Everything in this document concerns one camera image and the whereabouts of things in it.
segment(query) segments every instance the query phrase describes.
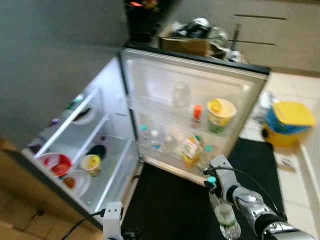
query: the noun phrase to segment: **tiled floor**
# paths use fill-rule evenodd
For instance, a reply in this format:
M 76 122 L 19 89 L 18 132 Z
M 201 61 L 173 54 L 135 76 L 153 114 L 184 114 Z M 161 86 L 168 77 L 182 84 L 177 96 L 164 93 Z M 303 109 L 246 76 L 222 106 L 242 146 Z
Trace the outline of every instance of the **tiled floor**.
M 313 112 L 319 101 L 320 79 L 273 72 L 264 91 L 272 92 L 280 101 L 301 102 Z M 254 120 L 249 119 L 240 136 L 255 141 L 263 141 L 260 131 L 260 126 Z M 317 237 L 316 226 L 305 190 L 306 183 L 294 152 L 293 147 L 274 148 L 277 163 L 282 163 L 283 160 L 290 161 L 296 171 L 277 169 L 284 208 L 289 223 Z

